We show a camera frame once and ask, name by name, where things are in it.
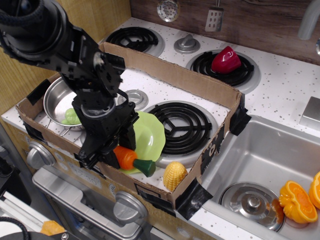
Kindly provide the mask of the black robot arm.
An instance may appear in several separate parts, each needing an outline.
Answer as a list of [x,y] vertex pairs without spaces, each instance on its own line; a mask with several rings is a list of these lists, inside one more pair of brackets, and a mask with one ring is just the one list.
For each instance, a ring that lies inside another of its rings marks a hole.
[[135,149],[135,105],[125,101],[119,86],[125,70],[122,57],[104,53],[82,29],[70,23],[54,0],[3,0],[0,3],[0,45],[20,63],[56,71],[76,94],[72,106],[86,137],[75,158],[92,169],[104,162],[115,169],[119,144]]

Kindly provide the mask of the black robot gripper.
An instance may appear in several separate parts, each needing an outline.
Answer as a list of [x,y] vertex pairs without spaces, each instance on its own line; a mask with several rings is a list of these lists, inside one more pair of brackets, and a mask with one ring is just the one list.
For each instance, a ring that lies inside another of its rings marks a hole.
[[117,146],[133,151],[136,149],[133,124],[139,118],[138,113],[135,110],[117,110],[113,97],[109,98],[107,103],[107,109],[86,109],[79,96],[72,102],[86,133],[81,149],[74,155],[82,168],[92,170],[98,162],[103,162],[119,169],[120,164],[114,149]]

